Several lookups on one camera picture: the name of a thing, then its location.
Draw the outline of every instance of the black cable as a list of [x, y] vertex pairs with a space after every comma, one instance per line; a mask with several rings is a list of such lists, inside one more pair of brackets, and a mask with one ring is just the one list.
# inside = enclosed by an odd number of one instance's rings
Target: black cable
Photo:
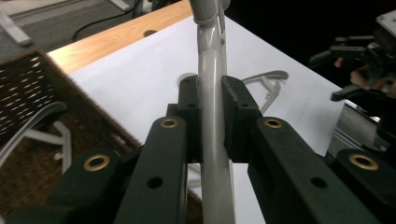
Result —
[[128, 13], [130, 13], [130, 12], [134, 12], [134, 9], [136, 8], [137, 4], [139, 4], [140, 1], [141, 1], [141, 0], [136, 0], [135, 3], [134, 3], [134, 7], [133, 7], [133, 8], [131, 8], [130, 10], [128, 10], [128, 11], [126, 11], [126, 12], [120, 14], [120, 15], [112, 16], [112, 17], [108, 17], [108, 18], [104, 18], [104, 19], [101, 19], [101, 20], [99, 20], [99, 21], [93, 21], [93, 22], [88, 23], [88, 24], [84, 25], [83, 27], [79, 28], [78, 30], [76, 30], [76, 31], [74, 32], [73, 37], [72, 37], [72, 42], [73, 42], [73, 43], [76, 42], [76, 41], [77, 41], [77, 35], [78, 35], [78, 33], [81, 32], [82, 30], [84, 30], [85, 28], [89, 27], [89, 26], [92, 26], [92, 25], [94, 25], [94, 24], [96, 24], [96, 23], [99, 23], [99, 22], [102, 22], [102, 21], [113, 20], [113, 19], [116, 19], [116, 18], [118, 18], [118, 17], [124, 16], [124, 15], [126, 15], [126, 14], [128, 14]]

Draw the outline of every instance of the white table surface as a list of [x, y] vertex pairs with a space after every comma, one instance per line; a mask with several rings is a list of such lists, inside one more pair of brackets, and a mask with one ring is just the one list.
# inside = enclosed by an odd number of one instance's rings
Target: white table surface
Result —
[[[343, 102], [330, 96], [340, 88], [226, 19], [228, 76], [244, 78], [284, 70], [290, 78], [264, 116], [287, 121], [318, 154], [325, 155]], [[126, 131], [144, 143], [152, 122], [177, 103], [177, 81], [198, 72], [196, 24], [192, 17], [73, 73], [71, 78]], [[248, 89], [258, 105], [267, 91]], [[245, 164], [233, 165], [237, 223], [264, 223]]]

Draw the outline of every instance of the brass insert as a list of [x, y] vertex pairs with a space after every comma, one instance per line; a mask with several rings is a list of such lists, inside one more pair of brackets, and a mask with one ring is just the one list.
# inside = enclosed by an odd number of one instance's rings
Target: brass insert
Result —
[[378, 163], [368, 156], [361, 154], [353, 154], [349, 156], [349, 160], [356, 166], [364, 170], [378, 170]]
[[175, 128], [177, 125], [178, 122], [175, 119], [165, 119], [161, 122], [161, 126], [164, 128]]
[[100, 171], [109, 163], [110, 158], [107, 155], [94, 155], [84, 162], [84, 169], [89, 172]]
[[282, 127], [282, 123], [276, 119], [266, 119], [264, 124], [270, 128], [281, 128]]

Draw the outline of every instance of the table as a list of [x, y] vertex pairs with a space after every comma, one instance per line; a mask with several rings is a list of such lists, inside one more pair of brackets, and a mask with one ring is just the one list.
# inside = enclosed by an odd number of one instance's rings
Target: table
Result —
[[[49, 54], [141, 142], [146, 140], [151, 123], [165, 115], [167, 104], [177, 102], [178, 77], [197, 72], [196, 26], [189, 3], [182, 1], [151, 15], [154, 21], [148, 14]], [[161, 27], [155, 35], [141, 35]], [[227, 19], [226, 30], [229, 75], [244, 78], [276, 69], [287, 71], [290, 78], [282, 82], [282, 91], [265, 116], [284, 119], [324, 155], [343, 108], [342, 102], [330, 102], [329, 97], [340, 88], [235, 22]], [[265, 101], [266, 92], [260, 85], [248, 88], [258, 104]], [[247, 166], [235, 164], [233, 171], [236, 222], [263, 223]]]

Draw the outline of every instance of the brown woven basket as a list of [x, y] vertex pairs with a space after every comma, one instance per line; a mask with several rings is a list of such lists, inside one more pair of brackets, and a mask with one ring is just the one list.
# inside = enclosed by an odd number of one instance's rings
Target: brown woven basket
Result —
[[[60, 120], [71, 131], [73, 159], [100, 148], [125, 154], [140, 147], [46, 53], [34, 49], [0, 63], [0, 148], [37, 111], [57, 101], [65, 102], [67, 110], [48, 116], [35, 129], [58, 134], [52, 123]], [[57, 152], [61, 152], [60, 146], [27, 138], [13, 150], [0, 168], [0, 215], [5, 220], [22, 206], [46, 201], [62, 176], [62, 162], [53, 159]], [[200, 200], [189, 195], [202, 220]]]

